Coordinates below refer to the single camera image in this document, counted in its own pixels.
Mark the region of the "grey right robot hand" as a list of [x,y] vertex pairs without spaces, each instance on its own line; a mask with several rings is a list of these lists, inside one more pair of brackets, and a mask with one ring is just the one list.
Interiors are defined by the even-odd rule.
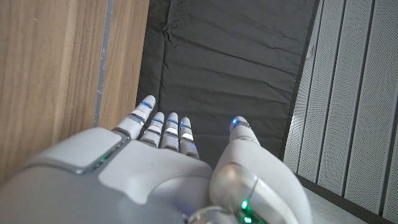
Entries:
[[216,167],[188,118],[145,97],[114,129],[41,152],[1,187],[2,223],[311,223],[298,178],[235,117]]

